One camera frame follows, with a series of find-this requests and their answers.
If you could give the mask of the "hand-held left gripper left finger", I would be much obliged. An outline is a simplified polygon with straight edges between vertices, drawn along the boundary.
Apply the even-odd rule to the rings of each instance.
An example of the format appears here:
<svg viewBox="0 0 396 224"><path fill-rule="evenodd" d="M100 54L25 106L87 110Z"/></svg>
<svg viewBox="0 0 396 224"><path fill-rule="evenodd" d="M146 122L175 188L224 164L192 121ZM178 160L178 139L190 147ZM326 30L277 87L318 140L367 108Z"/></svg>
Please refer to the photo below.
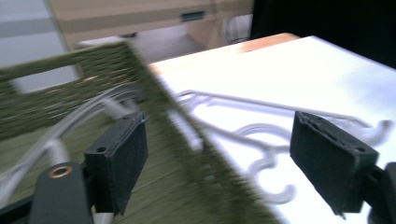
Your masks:
<svg viewBox="0 0 396 224"><path fill-rule="evenodd" d="M123 116L85 151L98 213L124 214L149 157L145 122L143 112Z"/></svg>

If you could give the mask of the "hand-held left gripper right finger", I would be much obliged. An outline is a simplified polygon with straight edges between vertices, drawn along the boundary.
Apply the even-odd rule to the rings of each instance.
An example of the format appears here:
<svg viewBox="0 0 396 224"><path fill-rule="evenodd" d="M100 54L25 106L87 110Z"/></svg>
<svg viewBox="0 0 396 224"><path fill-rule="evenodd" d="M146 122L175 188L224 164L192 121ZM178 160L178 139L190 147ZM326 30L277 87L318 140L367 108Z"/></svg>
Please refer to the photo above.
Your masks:
<svg viewBox="0 0 396 224"><path fill-rule="evenodd" d="M290 156L336 215L361 210L361 184L378 159L374 149L326 119L297 111Z"/></svg>

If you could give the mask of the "grey plastic hanger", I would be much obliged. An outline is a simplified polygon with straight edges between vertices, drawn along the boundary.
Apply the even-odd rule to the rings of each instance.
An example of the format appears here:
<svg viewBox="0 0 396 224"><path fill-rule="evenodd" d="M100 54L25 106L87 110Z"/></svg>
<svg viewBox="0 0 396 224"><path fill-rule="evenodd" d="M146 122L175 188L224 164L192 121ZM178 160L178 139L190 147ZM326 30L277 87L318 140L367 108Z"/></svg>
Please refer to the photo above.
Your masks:
<svg viewBox="0 0 396 224"><path fill-rule="evenodd" d="M115 98L91 100L80 106L45 134L44 149L45 154L49 157L50 164L55 165L70 161L69 153L62 141L62 137L74 131L93 116L104 112L112 119L117 120L137 110L138 107L133 100L128 100L127 105L124 105Z"/></svg>
<svg viewBox="0 0 396 224"><path fill-rule="evenodd" d="M236 131L228 131L201 119L193 118L192 121L188 121L186 115L183 115L181 112L177 112L176 110L168 110L167 116L187 139L189 146L193 150L202 150L204 147L204 141L208 141L209 143L216 145L220 139L243 146L258 148L266 153L271 150L289 150L288 144L276 146L254 138L249 138L249 136L254 133L269 133L286 140L291 139L291 132L289 130L273 124L252 123L243 126Z"/></svg>
<svg viewBox="0 0 396 224"><path fill-rule="evenodd" d="M121 84L92 98L50 128L17 163L0 174L0 208L7 205L13 192L26 174L44 156L51 165L70 161L69 153L61 138L100 112L117 120L137 112L138 103L146 100L146 94L138 82Z"/></svg>
<svg viewBox="0 0 396 224"><path fill-rule="evenodd" d="M273 193L262 187L259 181L260 172L276 168L277 156L289 152L290 148L288 146L270 147L265 158L254 161L249 165L247 170L248 183L256 193L260 193L262 203L284 204L294 199L296 194L294 185L286 185L279 193Z"/></svg>
<svg viewBox="0 0 396 224"><path fill-rule="evenodd" d="M255 105L260 107L274 108L285 111L302 111L305 113L314 114L334 121L336 125L341 125L342 128L359 138L364 143L375 146L383 142L391 133L393 127L393 121L388 119L380 120L375 126L371 123L352 116L342 115L332 112L319 111L315 109L308 109L292 105L282 105L276 103L269 103L259 100L253 100L243 97L204 92L204 91L193 91L187 90L176 94L176 97L191 97L192 99L196 97L203 97L205 100L209 99L220 99L223 101L230 101L239 104Z"/></svg>

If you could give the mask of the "green woven basket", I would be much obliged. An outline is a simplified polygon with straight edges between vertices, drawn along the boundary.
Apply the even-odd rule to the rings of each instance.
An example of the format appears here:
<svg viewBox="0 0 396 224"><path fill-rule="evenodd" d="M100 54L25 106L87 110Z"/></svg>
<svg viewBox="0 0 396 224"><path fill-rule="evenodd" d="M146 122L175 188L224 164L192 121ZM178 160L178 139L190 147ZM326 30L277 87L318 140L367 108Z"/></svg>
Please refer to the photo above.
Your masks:
<svg viewBox="0 0 396 224"><path fill-rule="evenodd" d="M77 80L26 93L11 87L12 78L66 66ZM51 165L44 156L34 165L0 208L0 224L280 224L214 144L189 146L167 111L192 117L125 41L0 67L0 174L79 106L128 82L146 94L137 112L146 117L148 159L124 214L93 204L84 153L117 121L101 112L62 137L70 161Z"/></svg>

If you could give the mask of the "white table mat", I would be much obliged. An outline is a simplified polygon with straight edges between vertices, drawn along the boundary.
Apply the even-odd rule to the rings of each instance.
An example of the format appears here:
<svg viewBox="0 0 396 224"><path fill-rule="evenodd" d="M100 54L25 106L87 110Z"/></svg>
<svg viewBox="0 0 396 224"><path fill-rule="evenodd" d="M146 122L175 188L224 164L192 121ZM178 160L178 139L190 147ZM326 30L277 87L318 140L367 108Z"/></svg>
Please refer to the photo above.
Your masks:
<svg viewBox="0 0 396 224"><path fill-rule="evenodd" d="M282 105L292 105L363 119L373 126L393 121L392 131L375 148L378 166L396 161L396 69L339 48L315 36L274 35L152 64L153 71L176 97L187 90L213 92ZM294 112L203 97L176 97L194 118L236 131L252 123L273 124L291 132ZM269 133L249 136L276 146L290 140ZM220 139L219 151L248 182L248 167L266 157L258 148ZM262 187L279 193L294 185L284 204L269 204L282 224L368 224L370 208L335 215L289 153L277 166L259 174Z"/></svg>

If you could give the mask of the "black curtain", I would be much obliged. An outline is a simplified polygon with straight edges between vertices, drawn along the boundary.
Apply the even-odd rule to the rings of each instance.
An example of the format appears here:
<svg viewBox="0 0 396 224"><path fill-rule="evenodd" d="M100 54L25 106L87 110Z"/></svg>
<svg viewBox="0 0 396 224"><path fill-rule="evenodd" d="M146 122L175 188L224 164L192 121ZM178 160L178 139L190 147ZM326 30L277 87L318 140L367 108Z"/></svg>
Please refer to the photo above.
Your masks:
<svg viewBox="0 0 396 224"><path fill-rule="evenodd" d="M317 36L396 69L396 0L255 0L252 39Z"/></svg>

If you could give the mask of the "wooden desk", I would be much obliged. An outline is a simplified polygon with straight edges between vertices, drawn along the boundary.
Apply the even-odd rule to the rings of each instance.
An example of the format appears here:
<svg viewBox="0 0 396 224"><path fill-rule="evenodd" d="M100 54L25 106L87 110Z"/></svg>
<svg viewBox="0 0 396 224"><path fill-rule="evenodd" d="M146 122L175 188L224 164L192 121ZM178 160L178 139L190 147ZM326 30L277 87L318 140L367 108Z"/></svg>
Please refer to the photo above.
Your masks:
<svg viewBox="0 0 396 224"><path fill-rule="evenodd" d="M254 0L48 0L67 47L81 41L185 25L208 49L225 44L226 21L250 14Z"/></svg>

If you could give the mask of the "white cabinet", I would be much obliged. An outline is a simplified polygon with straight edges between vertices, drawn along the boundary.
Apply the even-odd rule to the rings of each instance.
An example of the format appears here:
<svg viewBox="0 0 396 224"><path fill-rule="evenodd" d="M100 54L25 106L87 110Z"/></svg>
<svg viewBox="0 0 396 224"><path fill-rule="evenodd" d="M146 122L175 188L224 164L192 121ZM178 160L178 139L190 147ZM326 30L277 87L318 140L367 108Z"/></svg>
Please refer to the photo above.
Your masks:
<svg viewBox="0 0 396 224"><path fill-rule="evenodd" d="M0 0L0 67L67 52L47 0ZM18 93L44 90L78 79L74 66L12 78Z"/></svg>

